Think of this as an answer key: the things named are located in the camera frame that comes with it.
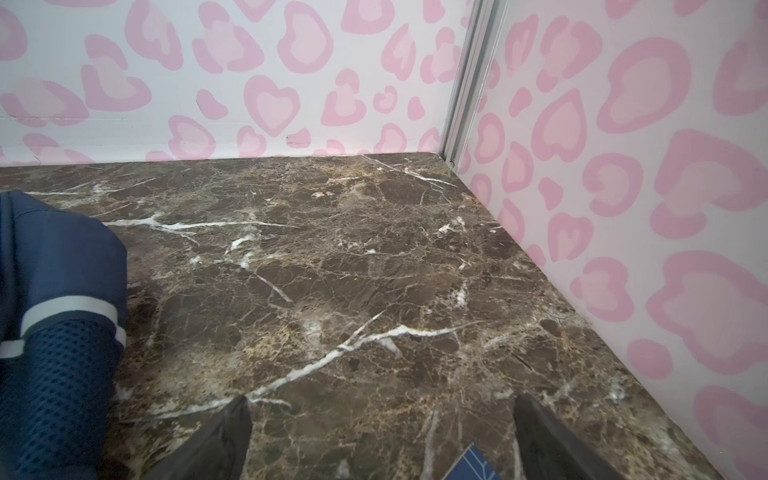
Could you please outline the navy blue book yellow label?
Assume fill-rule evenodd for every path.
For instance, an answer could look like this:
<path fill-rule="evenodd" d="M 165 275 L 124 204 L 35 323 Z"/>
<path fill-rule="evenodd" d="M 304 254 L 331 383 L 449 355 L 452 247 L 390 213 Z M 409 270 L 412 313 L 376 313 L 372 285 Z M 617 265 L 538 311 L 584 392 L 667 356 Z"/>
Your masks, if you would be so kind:
<path fill-rule="evenodd" d="M 493 466 L 481 450 L 470 444 L 442 477 L 443 480 L 500 480 Z"/>

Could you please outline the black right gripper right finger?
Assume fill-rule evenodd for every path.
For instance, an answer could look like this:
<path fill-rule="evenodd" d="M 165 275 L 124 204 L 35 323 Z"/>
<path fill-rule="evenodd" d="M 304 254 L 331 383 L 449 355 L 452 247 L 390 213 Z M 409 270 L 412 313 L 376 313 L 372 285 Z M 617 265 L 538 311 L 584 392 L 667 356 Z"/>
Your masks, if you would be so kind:
<path fill-rule="evenodd" d="M 520 394 L 515 398 L 514 421 L 527 479 L 624 479 L 533 396 Z"/>

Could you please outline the navy blue student backpack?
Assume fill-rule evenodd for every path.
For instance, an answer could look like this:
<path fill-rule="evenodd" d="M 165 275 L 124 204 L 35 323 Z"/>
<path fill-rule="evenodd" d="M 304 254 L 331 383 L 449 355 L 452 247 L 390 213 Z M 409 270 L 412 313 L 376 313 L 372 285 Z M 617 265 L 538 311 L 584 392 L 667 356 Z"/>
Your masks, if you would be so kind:
<path fill-rule="evenodd" d="M 1 475 L 93 479 L 126 347 L 127 251 L 102 222 L 1 196 Z"/>

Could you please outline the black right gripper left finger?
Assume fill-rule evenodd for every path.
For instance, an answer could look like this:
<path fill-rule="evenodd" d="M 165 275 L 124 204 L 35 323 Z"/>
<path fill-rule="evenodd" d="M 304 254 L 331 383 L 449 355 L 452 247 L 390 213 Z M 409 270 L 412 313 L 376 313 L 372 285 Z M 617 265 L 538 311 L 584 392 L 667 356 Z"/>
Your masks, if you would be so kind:
<path fill-rule="evenodd" d="M 213 415 L 144 479 L 223 479 L 242 476 L 252 433 L 250 403 L 241 395 Z"/>

